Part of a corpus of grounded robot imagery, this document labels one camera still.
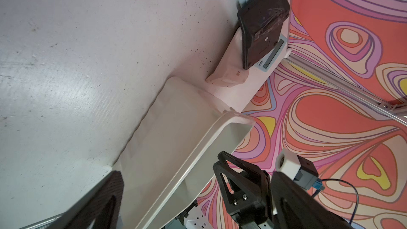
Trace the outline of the teal calculator with display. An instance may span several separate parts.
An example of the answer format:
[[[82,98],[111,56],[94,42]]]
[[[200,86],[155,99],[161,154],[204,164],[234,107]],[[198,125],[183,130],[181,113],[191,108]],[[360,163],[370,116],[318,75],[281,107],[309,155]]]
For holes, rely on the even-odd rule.
[[[271,50],[265,57],[255,64],[255,67],[262,70],[263,72],[268,72],[272,65],[277,61],[279,55],[282,53],[283,48],[287,44],[287,38],[281,34],[277,44],[274,49]]]

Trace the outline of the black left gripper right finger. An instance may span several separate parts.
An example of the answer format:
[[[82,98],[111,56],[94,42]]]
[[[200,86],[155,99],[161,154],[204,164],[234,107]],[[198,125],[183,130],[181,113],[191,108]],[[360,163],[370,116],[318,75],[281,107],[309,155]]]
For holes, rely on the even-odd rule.
[[[350,229],[352,226],[326,210],[284,173],[271,177],[272,200],[281,229]]]

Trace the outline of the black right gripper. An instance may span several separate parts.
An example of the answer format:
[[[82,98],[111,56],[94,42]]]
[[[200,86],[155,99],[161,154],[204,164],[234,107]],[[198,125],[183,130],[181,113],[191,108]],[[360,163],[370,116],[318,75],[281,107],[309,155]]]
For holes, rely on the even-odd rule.
[[[213,170],[225,206],[234,207],[232,219],[240,229],[278,229],[270,176],[258,166],[222,151]]]

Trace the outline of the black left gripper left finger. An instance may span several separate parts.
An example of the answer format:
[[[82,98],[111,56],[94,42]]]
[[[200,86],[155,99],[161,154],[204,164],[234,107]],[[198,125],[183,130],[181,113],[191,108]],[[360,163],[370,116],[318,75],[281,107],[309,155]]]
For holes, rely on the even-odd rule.
[[[112,171],[54,222],[55,229],[115,229],[124,192],[119,171]]]

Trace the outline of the cream plastic storage box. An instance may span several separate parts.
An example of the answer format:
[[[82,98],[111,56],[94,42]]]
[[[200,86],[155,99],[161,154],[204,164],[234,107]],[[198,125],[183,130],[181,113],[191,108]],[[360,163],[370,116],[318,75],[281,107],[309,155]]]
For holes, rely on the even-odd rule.
[[[113,166],[124,179],[125,229],[160,229],[184,211],[255,121],[178,77],[169,78]]]

